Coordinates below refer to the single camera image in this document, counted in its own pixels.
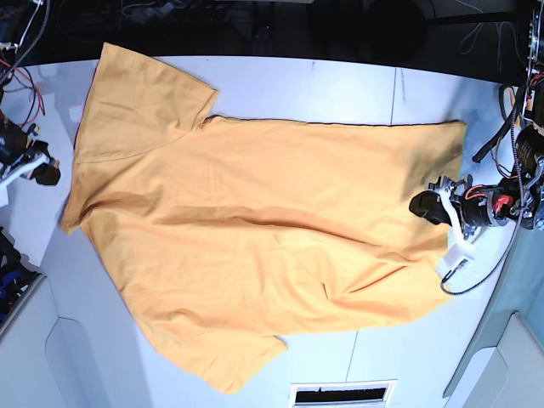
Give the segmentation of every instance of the floor vent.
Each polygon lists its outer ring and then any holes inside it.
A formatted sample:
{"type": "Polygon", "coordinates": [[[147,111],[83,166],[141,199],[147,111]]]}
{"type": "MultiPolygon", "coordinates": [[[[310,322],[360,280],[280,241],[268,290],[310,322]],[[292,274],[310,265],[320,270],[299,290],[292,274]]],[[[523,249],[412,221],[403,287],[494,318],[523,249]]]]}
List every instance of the floor vent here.
{"type": "Polygon", "coordinates": [[[385,407],[395,380],[328,384],[293,384],[289,408],[385,407]]]}

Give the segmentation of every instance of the red component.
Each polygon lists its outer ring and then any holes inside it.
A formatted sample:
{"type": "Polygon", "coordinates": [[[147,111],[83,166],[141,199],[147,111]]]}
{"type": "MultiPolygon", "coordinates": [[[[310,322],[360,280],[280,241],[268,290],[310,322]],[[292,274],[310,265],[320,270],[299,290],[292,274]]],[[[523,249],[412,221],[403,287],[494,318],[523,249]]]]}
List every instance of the red component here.
{"type": "Polygon", "coordinates": [[[493,211],[495,212],[495,214],[497,214],[502,210],[503,206],[507,206],[508,208],[510,208],[512,204],[512,196],[506,194],[499,195],[499,198],[496,199],[495,205],[493,206],[493,211]]]}

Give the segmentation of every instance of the short sleeve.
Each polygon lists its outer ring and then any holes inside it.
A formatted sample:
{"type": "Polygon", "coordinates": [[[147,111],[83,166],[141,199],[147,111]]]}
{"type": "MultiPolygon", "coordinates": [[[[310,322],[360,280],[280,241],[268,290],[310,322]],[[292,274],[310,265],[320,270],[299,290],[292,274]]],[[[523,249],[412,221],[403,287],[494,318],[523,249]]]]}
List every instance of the short sleeve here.
{"type": "Polygon", "coordinates": [[[117,160],[171,143],[202,124],[217,94],[170,65],[105,43],[74,162],[117,160]]]}

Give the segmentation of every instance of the yellow t-shirt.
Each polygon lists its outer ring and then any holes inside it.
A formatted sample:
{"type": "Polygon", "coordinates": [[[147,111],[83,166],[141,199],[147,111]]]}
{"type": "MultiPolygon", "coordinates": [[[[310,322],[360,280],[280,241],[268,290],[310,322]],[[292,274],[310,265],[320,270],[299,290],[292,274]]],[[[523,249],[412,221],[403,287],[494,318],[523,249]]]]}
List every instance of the yellow t-shirt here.
{"type": "Polygon", "coordinates": [[[234,393],[286,349],[275,335],[408,323],[445,299],[447,228],[408,204],[457,173],[465,125],[207,118],[216,96],[105,44],[77,135],[62,228],[159,353],[234,393]]]}

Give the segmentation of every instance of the table surface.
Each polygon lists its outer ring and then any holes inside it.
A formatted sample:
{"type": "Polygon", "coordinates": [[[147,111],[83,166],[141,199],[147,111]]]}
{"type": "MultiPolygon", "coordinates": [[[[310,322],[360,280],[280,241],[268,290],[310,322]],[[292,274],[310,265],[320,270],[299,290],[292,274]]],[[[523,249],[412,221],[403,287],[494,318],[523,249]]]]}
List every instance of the table surface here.
{"type": "MultiPolygon", "coordinates": [[[[377,125],[463,120],[468,128],[461,173],[471,173],[475,182],[484,184],[500,178],[490,157],[480,165],[470,161],[502,124],[498,85],[494,83],[309,59],[160,60],[219,91],[211,114],[377,125]]],[[[31,68],[47,113],[37,120],[42,129],[40,139],[49,142],[51,154],[60,160],[62,178],[56,187],[43,187],[23,179],[11,184],[10,205],[0,209],[0,223],[7,227],[16,247],[28,255],[30,262],[42,265],[59,315],[78,320],[86,327],[112,406],[169,407],[178,406],[180,400],[187,406],[203,406],[204,393],[215,406],[286,406],[288,397],[283,392],[288,383],[390,378],[399,380],[392,403],[407,408],[444,406],[442,392],[479,323],[498,274],[477,290],[450,300],[410,325],[285,337],[289,351],[269,363],[234,397],[214,393],[205,383],[159,356],[130,319],[81,232],[66,237],[58,229],[70,189],[73,142],[95,66],[96,61],[83,61],[31,68]],[[425,397],[417,392],[422,383],[432,390],[425,397]],[[140,386],[141,391],[134,392],[135,386],[140,386]],[[263,405],[267,396],[269,402],[263,405]]],[[[26,91],[6,94],[4,113],[14,122],[24,121],[30,97],[26,91]]],[[[505,166],[511,165],[511,154],[511,147],[503,143],[499,157],[505,166]]],[[[478,281],[494,266],[512,227],[490,230],[479,241],[482,256],[468,271],[470,276],[457,282],[460,288],[478,281]]]]}

